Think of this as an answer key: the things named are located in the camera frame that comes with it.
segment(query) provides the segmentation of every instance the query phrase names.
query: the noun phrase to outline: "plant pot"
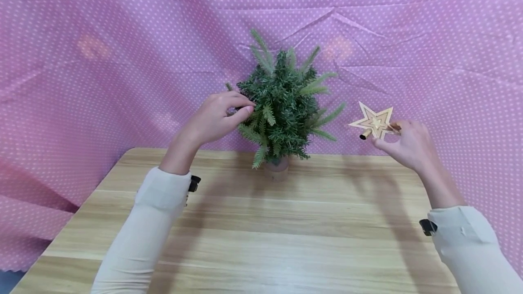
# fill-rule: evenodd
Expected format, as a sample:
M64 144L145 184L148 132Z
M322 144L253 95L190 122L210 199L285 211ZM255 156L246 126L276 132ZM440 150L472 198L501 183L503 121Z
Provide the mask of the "plant pot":
M282 157L279 162L266 162L264 165L265 177L271 181L285 181L289 171L289 157Z

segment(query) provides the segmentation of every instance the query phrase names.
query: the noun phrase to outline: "hand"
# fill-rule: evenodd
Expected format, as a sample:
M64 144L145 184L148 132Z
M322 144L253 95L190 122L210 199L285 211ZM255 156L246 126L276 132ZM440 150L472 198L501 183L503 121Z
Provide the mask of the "hand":
M221 139L245 121L256 104L235 91L211 94L189 119L179 136L185 137L197 147ZM240 108L228 116L230 108Z
M400 130L401 139L395 143L388 143L372 138L375 147L418 174L427 169L441 168L436 147L425 125L416 121L400 121L392 123L391 126Z
M159 168L167 173L186 175L200 146L232 132L249 118L255 105L238 92L211 94L176 134ZM240 109L229 116L230 108Z

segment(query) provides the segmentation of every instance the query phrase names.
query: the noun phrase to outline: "cutout star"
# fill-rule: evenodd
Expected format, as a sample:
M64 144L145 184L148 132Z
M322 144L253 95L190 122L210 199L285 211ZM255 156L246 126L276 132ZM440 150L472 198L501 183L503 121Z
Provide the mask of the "cutout star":
M396 134L397 132L388 130L390 119L392 116L392 108L387 108L381 112L375 113L371 108L368 108L362 102L359 102L364 118L351 122L349 126L359 127L363 129L372 129L372 135L375 138L383 139L386 133Z

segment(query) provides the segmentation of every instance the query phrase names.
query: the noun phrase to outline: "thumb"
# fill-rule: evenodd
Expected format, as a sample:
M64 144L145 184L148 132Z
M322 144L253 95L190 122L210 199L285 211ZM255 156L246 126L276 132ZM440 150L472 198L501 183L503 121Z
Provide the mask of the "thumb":
M244 108L238 110L234 115L227 117L227 119L235 126L238 126L241 122L244 122L247 118L249 118L253 111L254 107L245 106Z
M389 154L389 156L394 156L398 153L399 142L388 143L382 139L372 138L372 144L377 148Z

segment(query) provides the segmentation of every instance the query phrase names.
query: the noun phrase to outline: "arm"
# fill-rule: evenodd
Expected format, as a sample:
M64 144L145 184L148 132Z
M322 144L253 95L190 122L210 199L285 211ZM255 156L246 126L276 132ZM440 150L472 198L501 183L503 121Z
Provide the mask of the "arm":
M96 274L92 294L145 294L173 222L188 194L190 165L200 146L247 119L254 104L237 92L211 95L172 140L159 167L138 190L134 206ZM232 116L231 107L244 106Z
M438 227L433 233L434 245L461 293L523 293L523 280L501 252L487 219L467 206L440 162L426 126L410 121L393 126L401 129L398 142L373 139L373 143L419 174L433 208L428 219Z

